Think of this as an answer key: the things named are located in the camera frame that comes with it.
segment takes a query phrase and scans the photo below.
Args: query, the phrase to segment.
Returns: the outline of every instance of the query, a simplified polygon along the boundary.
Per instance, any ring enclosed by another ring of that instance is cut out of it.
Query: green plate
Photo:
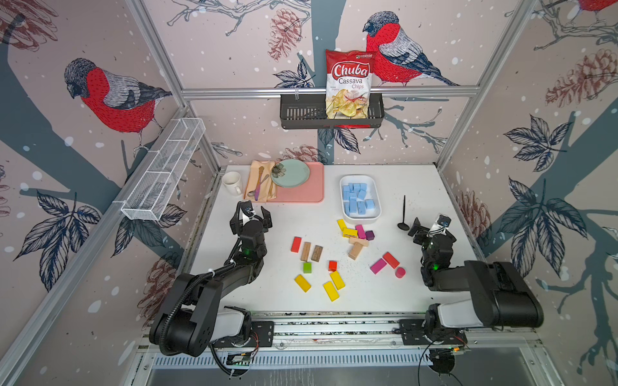
[[[282,188],[295,188],[309,179],[309,167],[298,159],[285,159],[273,167],[271,177]]]

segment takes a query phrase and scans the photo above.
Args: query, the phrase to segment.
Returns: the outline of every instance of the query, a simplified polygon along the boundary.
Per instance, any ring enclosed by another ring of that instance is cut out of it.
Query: black utensil
[[[405,196],[404,196],[404,218],[401,220],[399,224],[397,224],[397,226],[401,230],[405,230],[405,231],[410,230],[410,227],[405,223]]]

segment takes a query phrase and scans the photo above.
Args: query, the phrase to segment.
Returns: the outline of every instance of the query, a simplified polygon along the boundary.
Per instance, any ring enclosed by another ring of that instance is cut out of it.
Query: yellow block
[[[341,229],[341,232],[343,232],[344,229],[347,228],[347,226],[345,226],[345,222],[343,220],[337,220],[337,224],[339,224],[339,228]]]
[[[358,230],[356,229],[343,229],[344,237],[358,237]]]
[[[298,284],[300,289],[302,289],[305,292],[309,291],[309,288],[311,288],[311,284],[307,282],[307,280],[303,277],[303,275],[296,276],[296,279],[294,279],[294,281],[296,282],[296,284]]]
[[[337,290],[335,289],[335,286],[332,284],[332,282],[324,284],[324,289],[326,290],[326,293],[328,294],[328,297],[331,299],[331,301],[339,299],[339,294],[337,293]]]
[[[335,287],[337,287],[338,290],[345,287],[345,283],[343,279],[341,279],[341,275],[339,275],[338,271],[331,272],[331,279],[332,282],[335,283]]]

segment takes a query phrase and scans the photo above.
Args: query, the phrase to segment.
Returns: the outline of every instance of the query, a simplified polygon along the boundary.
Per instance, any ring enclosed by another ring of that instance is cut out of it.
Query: red-breasted bird
[[[81,96],[107,127],[121,133],[139,133],[140,145],[133,149],[133,155],[139,149],[148,150],[142,145],[142,130],[151,120],[161,128],[155,120],[155,109],[172,94],[132,77],[114,75],[83,58],[67,66],[64,81],[71,97]]]
[[[423,48],[405,34],[399,18],[391,11],[371,15],[363,32],[367,32],[367,51],[376,53],[374,73],[384,82],[401,82],[414,78],[434,78],[457,86],[442,76],[423,54]]]

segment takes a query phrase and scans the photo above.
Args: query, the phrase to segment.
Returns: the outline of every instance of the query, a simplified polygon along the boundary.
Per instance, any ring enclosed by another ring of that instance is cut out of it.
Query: pink block
[[[365,235],[365,230],[363,229],[362,225],[357,225],[356,230],[358,230],[358,238],[367,239],[367,236]]]
[[[386,267],[386,261],[384,261],[384,259],[380,259],[376,261],[374,265],[371,266],[371,271],[373,272],[374,275],[377,275],[378,272],[380,272],[380,270],[384,267]]]

